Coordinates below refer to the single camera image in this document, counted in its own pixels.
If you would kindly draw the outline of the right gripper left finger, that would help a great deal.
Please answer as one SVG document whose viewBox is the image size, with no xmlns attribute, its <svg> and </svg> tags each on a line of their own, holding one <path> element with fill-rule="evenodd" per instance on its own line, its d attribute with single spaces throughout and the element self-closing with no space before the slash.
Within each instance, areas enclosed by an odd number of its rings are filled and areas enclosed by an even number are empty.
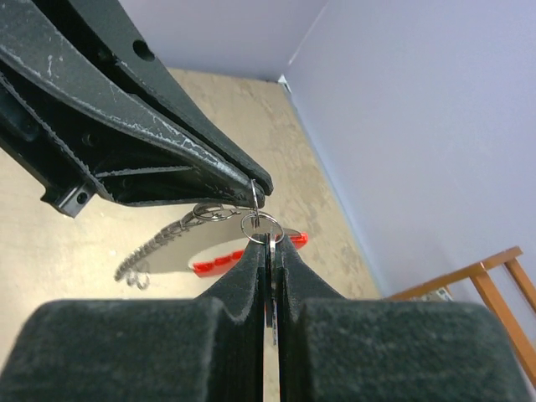
<svg viewBox="0 0 536 402">
<path fill-rule="evenodd" d="M 265 248 L 193 299 L 57 300 L 24 323 L 4 401 L 260 401 Z"/>
</svg>

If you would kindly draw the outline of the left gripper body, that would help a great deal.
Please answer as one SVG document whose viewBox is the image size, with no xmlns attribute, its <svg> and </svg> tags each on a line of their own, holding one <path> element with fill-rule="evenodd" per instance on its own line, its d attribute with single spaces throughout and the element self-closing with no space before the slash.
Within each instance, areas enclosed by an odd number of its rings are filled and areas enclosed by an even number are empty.
<svg viewBox="0 0 536 402">
<path fill-rule="evenodd" d="M 1 78 L 1 148 L 44 186 L 41 200 L 63 215 L 76 217 L 95 194 L 5 78 Z"/>
</svg>

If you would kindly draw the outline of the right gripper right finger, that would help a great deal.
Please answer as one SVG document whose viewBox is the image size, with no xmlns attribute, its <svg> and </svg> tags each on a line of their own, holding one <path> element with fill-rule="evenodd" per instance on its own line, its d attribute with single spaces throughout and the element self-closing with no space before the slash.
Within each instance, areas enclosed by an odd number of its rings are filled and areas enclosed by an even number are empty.
<svg viewBox="0 0 536 402">
<path fill-rule="evenodd" d="M 529 401 L 500 321 L 466 302 L 352 300 L 276 247 L 284 401 Z"/>
</svg>

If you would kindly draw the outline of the silver key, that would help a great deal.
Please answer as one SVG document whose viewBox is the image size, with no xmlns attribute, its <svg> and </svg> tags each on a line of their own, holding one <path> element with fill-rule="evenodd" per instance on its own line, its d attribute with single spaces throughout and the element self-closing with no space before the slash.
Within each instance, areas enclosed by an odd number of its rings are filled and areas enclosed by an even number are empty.
<svg viewBox="0 0 536 402">
<path fill-rule="evenodd" d="M 277 345 L 276 269 L 277 244 L 285 235 L 284 229 L 275 222 L 265 234 L 265 325 L 271 330 L 272 343 Z"/>
</svg>

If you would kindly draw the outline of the red grey key holder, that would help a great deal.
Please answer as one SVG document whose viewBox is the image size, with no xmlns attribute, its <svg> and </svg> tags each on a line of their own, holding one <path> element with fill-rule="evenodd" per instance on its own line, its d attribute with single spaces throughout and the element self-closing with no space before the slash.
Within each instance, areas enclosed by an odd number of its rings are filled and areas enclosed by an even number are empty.
<svg viewBox="0 0 536 402">
<path fill-rule="evenodd" d="M 134 249 L 116 268 L 114 280 L 146 290 L 151 275 L 187 272 L 199 278 L 220 276 L 244 254 L 254 235 L 273 234 L 275 241 L 289 239 L 298 249 L 307 244 L 308 234 L 282 227 L 259 208 L 260 194 L 250 182 L 253 207 L 200 203 L 190 212 L 164 226 Z"/>
</svg>

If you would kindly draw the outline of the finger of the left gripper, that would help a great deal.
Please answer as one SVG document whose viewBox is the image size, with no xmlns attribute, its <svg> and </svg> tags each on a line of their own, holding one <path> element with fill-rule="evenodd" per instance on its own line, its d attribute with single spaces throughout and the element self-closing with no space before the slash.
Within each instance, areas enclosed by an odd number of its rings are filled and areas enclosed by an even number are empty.
<svg viewBox="0 0 536 402">
<path fill-rule="evenodd" d="M 253 178 L 114 84 L 36 2 L 1 4 L 1 78 L 93 186 L 93 196 L 132 207 L 253 207 Z M 263 206 L 264 190 L 255 183 Z"/>
<path fill-rule="evenodd" d="M 101 73 L 214 149 L 266 195 L 270 174 L 231 141 L 195 104 L 149 49 L 118 1 L 37 1 L 38 9 Z"/>
</svg>

